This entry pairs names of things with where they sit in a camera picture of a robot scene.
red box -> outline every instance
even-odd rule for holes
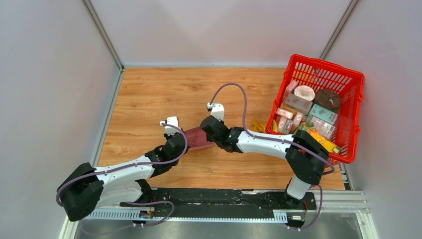
[[[275,112],[282,103],[284,90],[292,80],[298,81],[299,86],[311,87],[315,93],[323,88],[330,89],[341,97],[341,106],[337,112],[338,120],[334,124],[335,130],[331,141],[342,150],[339,155],[330,153],[328,161],[333,165],[341,162],[352,163],[356,157],[360,133],[359,113],[363,100],[364,79],[362,73],[328,61],[297,54],[291,56],[267,122],[267,133],[279,134],[271,130],[271,125],[277,116]]]

teal box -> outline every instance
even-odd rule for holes
[[[311,111],[309,111],[308,113],[307,120],[311,120],[312,116],[317,117],[318,119],[323,120],[329,123],[330,125],[334,125],[338,118],[338,114],[327,110],[326,108],[317,104],[314,104],[312,106]]]

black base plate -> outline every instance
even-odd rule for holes
[[[169,200],[175,204],[172,217],[273,218],[273,210],[292,209],[284,201],[284,192],[252,192],[238,189],[158,188],[153,190],[153,196],[157,201]],[[307,192],[303,201],[307,203],[308,210],[317,208],[313,193]],[[154,216],[166,216],[170,209],[168,204],[157,205]],[[293,209],[304,210],[305,206],[302,203]]]

perforated metal strip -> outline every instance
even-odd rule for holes
[[[162,217],[152,219],[140,217],[145,211],[136,209],[96,209],[86,219],[103,220],[144,220],[158,221]],[[171,217],[168,221],[174,222],[226,222],[226,223],[287,223],[287,214],[283,212],[274,212],[274,218],[179,218]]]

wood surface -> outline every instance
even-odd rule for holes
[[[266,123],[285,68],[126,68],[99,166],[130,161],[165,143],[159,121],[178,116],[184,130],[210,115],[206,104],[224,83],[247,93],[246,126]],[[242,126],[243,96],[236,86],[216,98],[224,123]],[[169,172],[148,179],[151,187],[284,189],[293,172],[286,161],[255,153],[227,153],[217,146],[189,151]],[[322,178],[324,189],[344,190],[339,168]]]

